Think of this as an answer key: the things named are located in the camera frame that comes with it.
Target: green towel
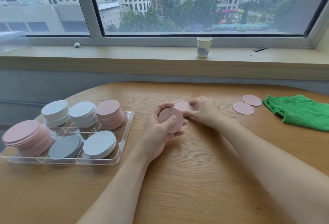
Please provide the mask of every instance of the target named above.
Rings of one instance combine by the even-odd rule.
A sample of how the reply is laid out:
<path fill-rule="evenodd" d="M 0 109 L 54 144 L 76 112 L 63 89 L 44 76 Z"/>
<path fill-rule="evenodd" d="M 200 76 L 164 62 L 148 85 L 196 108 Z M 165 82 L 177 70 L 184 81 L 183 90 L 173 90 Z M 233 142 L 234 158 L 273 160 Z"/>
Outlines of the green towel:
<path fill-rule="evenodd" d="M 303 95 L 267 96 L 262 101 L 273 114 L 282 116 L 284 123 L 329 131 L 329 104 L 315 102 Z"/>

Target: table top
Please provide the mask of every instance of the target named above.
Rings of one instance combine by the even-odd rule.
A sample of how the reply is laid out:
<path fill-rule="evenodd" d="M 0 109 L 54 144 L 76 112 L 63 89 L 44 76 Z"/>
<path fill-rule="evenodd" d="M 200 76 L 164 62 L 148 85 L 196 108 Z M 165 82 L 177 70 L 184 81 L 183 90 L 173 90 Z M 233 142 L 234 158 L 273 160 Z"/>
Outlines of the table top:
<path fill-rule="evenodd" d="M 134 106 L 134 120 L 117 166 L 9 164 L 0 161 L 1 223 L 74 224 L 99 197 L 139 137 L 153 107 L 198 96 L 220 101 L 222 112 L 254 134 L 329 176 L 329 133 L 282 123 L 264 105 L 244 116 L 232 105 L 245 94 L 302 94 L 322 103 L 329 97 L 274 85 L 122 82 L 80 92 L 70 106 L 116 99 Z M 147 169 L 134 223 L 292 223 L 265 192 L 233 147 L 214 130 L 190 121 Z"/>

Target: person's left hand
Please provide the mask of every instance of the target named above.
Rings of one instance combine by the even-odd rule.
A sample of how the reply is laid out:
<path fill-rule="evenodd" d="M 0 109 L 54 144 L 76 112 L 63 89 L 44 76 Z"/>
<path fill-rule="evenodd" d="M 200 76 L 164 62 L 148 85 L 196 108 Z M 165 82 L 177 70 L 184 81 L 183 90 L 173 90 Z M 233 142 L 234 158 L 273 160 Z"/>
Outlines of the person's left hand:
<path fill-rule="evenodd" d="M 162 153 L 165 144 L 169 139 L 183 135 L 185 132 L 183 129 L 180 129 L 174 134 L 167 133 L 167 130 L 175 123 L 176 116 L 171 116 L 162 124 L 159 123 L 158 115 L 160 111 L 173 106 L 174 104 L 172 103 L 163 103 L 156 106 L 145 123 L 138 146 L 142 149 L 142 152 L 147 155 L 149 161 L 154 160 Z"/>

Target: clear plastic tray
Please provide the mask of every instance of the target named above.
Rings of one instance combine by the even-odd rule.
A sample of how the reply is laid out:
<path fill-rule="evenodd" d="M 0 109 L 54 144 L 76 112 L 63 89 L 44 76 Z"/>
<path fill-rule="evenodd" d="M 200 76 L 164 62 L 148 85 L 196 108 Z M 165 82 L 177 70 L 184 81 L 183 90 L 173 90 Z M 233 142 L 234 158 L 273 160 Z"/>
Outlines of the clear plastic tray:
<path fill-rule="evenodd" d="M 134 112 L 133 106 L 121 106 L 123 113 L 125 114 L 124 123 L 117 129 L 111 130 L 117 138 L 117 144 L 114 151 L 103 159 L 92 159 L 83 152 L 80 151 L 76 158 L 50 158 L 48 156 L 48 150 L 36 157 L 22 157 L 15 147 L 6 147 L 0 154 L 0 157 L 6 159 L 9 162 L 17 164 L 83 164 L 83 165 L 115 165 L 122 156 L 123 149 L 126 144 L 128 133 L 131 123 L 133 122 Z M 61 137 L 68 135 L 78 135 L 82 137 L 83 141 L 87 140 L 92 134 L 96 132 L 106 130 L 100 122 L 97 122 L 94 126 L 85 129 L 79 129 L 75 126 L 72 120 L 68 120 L 63 126 L 49 128 L 51 135 L 54 137 L 54 141 Z"/>

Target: person's right hand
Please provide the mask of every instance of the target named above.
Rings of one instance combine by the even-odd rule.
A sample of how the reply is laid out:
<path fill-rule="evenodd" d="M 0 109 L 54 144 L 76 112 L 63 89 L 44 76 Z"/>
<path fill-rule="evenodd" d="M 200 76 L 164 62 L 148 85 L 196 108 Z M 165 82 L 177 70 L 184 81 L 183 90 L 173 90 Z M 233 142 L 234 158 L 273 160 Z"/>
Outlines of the person's right hand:
<path fill-rule="evenodd" d="M 189 104 L 199 105 L 199 110 L 197 111 L 181 111 L 184 117 L 192 117 L 197 121 L 203 123 L 212 128 L 218 126 L 218 122 L 224 115 L 219 110 L 219 103 L 213 98 L 198 97 L 189 102 Z"/>

